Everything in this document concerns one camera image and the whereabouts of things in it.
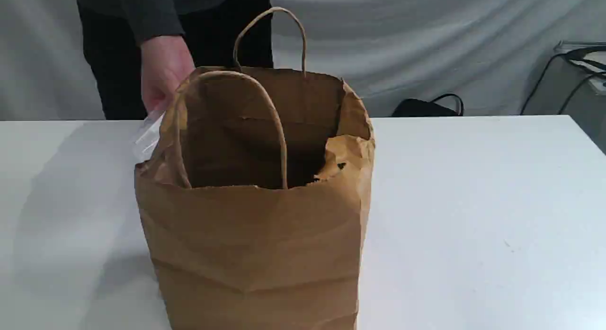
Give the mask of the person's bare hand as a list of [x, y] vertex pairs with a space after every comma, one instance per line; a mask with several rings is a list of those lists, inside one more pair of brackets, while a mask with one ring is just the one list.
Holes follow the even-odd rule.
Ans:
[[195, 63], [184, 37], [153, 37], [140, 46], [141, 95], [147, 112], [165, 109], [176, 89], [194, 71]]

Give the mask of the dark grey sleeve forearm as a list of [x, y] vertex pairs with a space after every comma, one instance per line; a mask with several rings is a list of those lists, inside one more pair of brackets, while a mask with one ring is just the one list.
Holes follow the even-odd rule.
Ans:
[[138, 45], [160, 36], [182, 36], [175, 0], [119, 0]]

